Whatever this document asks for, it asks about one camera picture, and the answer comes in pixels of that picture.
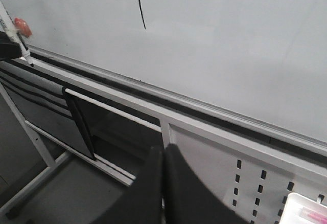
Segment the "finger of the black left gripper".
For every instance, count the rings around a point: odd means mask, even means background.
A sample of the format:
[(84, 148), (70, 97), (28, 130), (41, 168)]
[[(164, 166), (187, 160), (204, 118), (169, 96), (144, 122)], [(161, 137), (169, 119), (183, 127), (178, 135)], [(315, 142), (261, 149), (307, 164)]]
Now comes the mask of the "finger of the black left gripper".
[(5, 32), (0, 33), (1, 61), (21, 57), (21, 48), (18, 43), (12, 42)]

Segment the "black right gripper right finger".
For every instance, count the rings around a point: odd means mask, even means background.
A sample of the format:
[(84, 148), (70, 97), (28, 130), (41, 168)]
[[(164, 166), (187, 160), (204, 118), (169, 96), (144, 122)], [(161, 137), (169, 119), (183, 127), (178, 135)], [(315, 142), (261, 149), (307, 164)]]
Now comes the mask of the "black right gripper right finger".
[(163, 199), (166, 223), (247, 223), (206, 187), (176, 144), (165, 149)]

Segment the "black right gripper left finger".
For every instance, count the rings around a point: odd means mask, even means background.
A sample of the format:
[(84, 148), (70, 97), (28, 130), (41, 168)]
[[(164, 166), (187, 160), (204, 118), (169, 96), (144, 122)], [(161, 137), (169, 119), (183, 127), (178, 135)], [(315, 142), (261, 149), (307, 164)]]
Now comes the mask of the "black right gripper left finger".
[(163, 151), (152, 147), (126, 192), (93, 223), (161, 223)]

